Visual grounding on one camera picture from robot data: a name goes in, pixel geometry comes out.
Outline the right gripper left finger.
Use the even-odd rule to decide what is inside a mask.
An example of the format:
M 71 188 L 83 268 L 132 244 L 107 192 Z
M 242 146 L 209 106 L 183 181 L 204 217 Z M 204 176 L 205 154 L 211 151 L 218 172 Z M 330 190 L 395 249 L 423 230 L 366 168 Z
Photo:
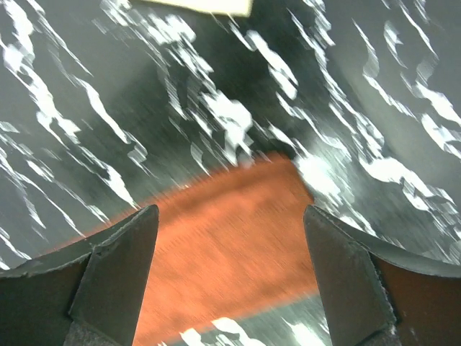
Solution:
M 131 345 L 158 234 L 149 205 L 1 271 L 2 345 Z

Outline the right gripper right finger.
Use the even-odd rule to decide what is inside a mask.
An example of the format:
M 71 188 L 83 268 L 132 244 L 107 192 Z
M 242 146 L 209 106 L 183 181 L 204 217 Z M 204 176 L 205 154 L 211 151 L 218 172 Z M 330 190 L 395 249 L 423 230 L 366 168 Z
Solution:
M 460 266 L 307 207 L 305 234 L 333 345 L 459 345 Z

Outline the brown towel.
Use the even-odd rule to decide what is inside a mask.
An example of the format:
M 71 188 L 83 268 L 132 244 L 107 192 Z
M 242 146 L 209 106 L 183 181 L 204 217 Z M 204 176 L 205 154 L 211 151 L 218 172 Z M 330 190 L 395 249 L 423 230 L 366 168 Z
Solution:
M 313 198 L 287 157 L 216 171 L 151 203 L 158 237 L 135 345 L 318 292 L 303 228 Z

